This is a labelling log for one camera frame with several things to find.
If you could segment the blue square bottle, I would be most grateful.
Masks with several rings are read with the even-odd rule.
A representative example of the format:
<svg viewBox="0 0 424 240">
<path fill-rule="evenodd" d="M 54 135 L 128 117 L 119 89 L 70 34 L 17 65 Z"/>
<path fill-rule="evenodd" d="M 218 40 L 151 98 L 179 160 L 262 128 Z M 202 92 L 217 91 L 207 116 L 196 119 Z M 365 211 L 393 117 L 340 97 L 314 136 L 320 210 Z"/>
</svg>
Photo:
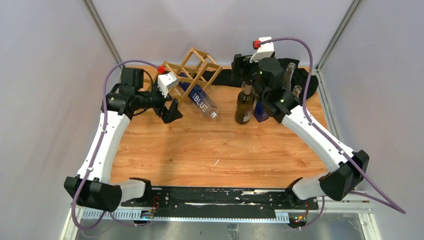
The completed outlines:
<svg viewBox="0 0 424 240">
<path fill-rule="evenodd" d="M 204 116 L 210 119 L 215 119 L 218 116 L 218 107 L 198 84 L 196 84 L 188 93 L 188 98 L 196 105 Z"/>
<path fill-rule="evenodd" d="M 263 108 L 261 100 L 256 101 L 253 116 L 255 117 L 258 123 L 264 122 L 269 118 L 269 115 L 265 112 Z"/>
</svg>

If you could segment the dark brown wine bottle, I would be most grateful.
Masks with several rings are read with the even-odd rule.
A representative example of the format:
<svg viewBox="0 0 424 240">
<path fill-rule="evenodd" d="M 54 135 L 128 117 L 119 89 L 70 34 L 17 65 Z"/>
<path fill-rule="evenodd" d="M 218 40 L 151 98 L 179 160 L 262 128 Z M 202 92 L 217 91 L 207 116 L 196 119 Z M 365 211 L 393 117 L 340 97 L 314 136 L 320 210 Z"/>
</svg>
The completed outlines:
<svg viewBox="0 0 424 240">
<path fill-rule="evenodd" d="M 234 115 L 235 121 L 240 124 L 246 124 L 252 114 L 253 114 L 253 105 L 255 102 L 255 95 L 251 84 L 246 82 L 242 83 L 241 91 L 237 95 L 236 99 L 236 111 Z"/>
</svg>

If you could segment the wooden wine rack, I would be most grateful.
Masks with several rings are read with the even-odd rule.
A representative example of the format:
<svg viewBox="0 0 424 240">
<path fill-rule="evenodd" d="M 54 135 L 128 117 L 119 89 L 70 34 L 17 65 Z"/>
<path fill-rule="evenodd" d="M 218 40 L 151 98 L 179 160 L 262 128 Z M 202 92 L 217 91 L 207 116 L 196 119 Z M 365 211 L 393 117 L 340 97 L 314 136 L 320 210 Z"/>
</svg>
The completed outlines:
<svg viewBox="0 0 424 240">
<path fill-rule="evenodd" d="M 223 67 L 208 52 L 194 47 L 189 50 L 180 64 L 164 61 L 159 67 L 175 74 L 178 81 L 188 83 L 188 91 L 198 85 L 204 92 L 223 70 Z"/>
</svg>

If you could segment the clear bottle pale label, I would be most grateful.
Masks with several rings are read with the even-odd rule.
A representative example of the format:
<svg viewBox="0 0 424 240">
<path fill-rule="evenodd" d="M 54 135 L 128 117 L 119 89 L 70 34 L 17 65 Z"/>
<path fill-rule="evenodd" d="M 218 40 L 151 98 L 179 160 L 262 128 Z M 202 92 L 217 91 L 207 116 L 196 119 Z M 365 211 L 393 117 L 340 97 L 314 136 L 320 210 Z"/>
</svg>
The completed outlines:
<svg viewBox="0 0 424 240">
<path fill-rule="evenodd" d="M 285 70 L 285 73 L 283 75 L 283 82 L 282 82 L 282 87 L 284 89 L 286 89 L 287 91 L 291 92 L 292 88 L 292 76 L 294 74 L 294 71 L 296 69 L 296 64 L 294 62 L 290 62 Z"/>
</svg>

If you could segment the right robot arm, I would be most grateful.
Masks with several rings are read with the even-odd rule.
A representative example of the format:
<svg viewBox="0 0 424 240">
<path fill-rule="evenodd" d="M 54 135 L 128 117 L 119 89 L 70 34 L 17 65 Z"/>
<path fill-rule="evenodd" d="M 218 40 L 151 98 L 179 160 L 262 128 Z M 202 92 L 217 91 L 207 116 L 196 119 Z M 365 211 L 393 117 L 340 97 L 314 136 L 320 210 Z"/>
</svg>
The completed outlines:
<svg viewBox="0 0 424 240">
<path fill-rule="evenodd" d="M 282 86 L 285 69 L 276 58 L 254 60 L 252 55 L 235 54 L 231 68 L 231 78 L 250 84 L 263 110 L 299 136 L 327 169 L 326 173 L 300 177 L 287 186 L 285 201 L 290 208 L 298 209 L 312 197 L 341 201 L 364 179 L 361 173 L 367 169 L 369 155 L 341 143 L 304 109 L 304 103 Z"/>
</svg>

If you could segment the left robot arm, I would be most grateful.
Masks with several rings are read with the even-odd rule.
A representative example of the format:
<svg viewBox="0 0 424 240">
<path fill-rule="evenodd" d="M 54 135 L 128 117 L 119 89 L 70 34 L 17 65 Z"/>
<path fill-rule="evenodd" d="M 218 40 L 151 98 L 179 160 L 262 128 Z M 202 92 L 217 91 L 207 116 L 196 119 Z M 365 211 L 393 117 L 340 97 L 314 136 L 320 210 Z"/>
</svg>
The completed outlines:
<svg viewBox="0 0 424 240">
<path fill-rule="evenodd" d="M 152 109 L 165 124 L 182 118 L 179 101 L 169 91 L 178 85 L 177 76 L 160 67 L 151 90 L 143 90 L 145 71 L 124 67 L 120 82 L 105 94 L 98 128 L 86 160 L 76 176 L 68 176 L 64 188 L 73 204 L 114 212 L 121 203 L 135 201 L 149 206 L 153 199 L 150 180 L 131 177 L 122 183 L 111 183 L 113 162 L 124 132 L 137 111 Z"/>
</svg>

